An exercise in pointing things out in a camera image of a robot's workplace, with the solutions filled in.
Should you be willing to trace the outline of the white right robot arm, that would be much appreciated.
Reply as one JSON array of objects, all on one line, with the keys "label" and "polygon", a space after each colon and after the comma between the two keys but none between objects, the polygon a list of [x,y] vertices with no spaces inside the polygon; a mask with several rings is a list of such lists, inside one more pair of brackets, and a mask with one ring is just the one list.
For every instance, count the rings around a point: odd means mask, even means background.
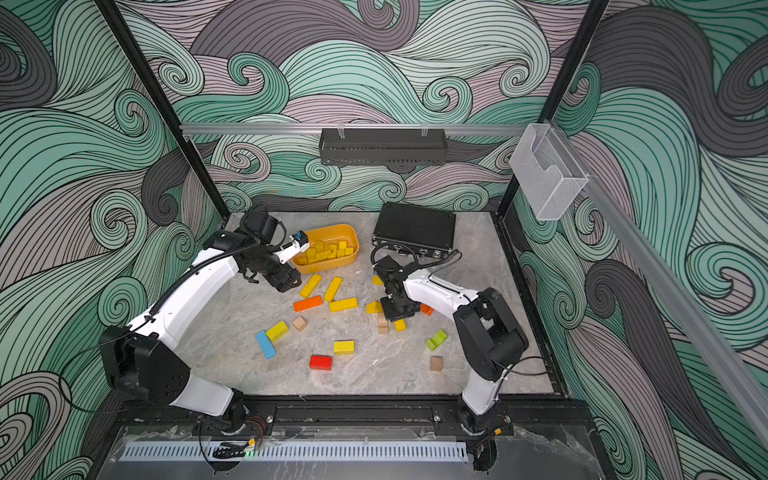
[{"label": "white right robot arm", "polygon": [[459,421],[471,436],[490,428],[501,387],[529,347],[529,340],[502,293],[494,288],[482,291],[452,284],[436,276],[439,268],[461,255],[452,250],[446,258],[423,264],[410,248],[413,261],[402,265],[373,248],[370,261],[383,282],[383,313],[390,322],[410,318],[426,305],[454,322],[462,351],[471,371],[458,402]]}]

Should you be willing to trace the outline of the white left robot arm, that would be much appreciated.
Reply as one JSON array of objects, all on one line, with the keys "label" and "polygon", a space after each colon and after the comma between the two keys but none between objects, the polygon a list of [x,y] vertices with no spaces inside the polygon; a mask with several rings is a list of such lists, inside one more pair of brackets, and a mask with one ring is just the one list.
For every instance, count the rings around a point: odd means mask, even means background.
[{"label": "white left robot arm", "polygon": [[265,280],[280,293],[301,283],[291,261],[310,247],[299,230],[273,241],[283,223],[253,207],[235,230],[215,231],[193,265],[145,312],[125,327],[109,327],[99,339],[108,386],[156,407],[176,407],[211,420],[225,435],[239,433],[248,416],[242,392],[191,371],[176,349],[193,320],[230,279]]}]

